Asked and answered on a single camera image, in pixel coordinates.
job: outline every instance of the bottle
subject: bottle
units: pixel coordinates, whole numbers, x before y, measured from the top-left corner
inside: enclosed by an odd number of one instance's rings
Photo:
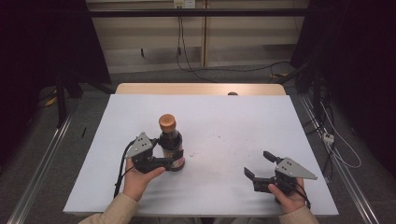
[[[165,158],[173,158],[176,152],[183,150],[183,139],[180,132],[176,129],[175,117],[165,114],[160,117],[160,127],[163,131],[160,135],[158,144],[163,148]],[[185,159],[181,157],[172,163],[171,171],[179,171],[184,167]]]

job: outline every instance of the white tabletop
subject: white tabletop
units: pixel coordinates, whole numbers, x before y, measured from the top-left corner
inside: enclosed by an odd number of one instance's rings
[[[139,216],[271,217],[282,210],[257,177],[275,175],[264,150],[290,157],[318,176],[305,180],[314,215],[338,215],[289,96],[112,95],[64,212],[103,212],[113,198],[122,152],[141,132],[159,137],[158,119],[173,114],[183,135],[186,165],[152,180]],[[160,147],[154,155],[163,157]]]

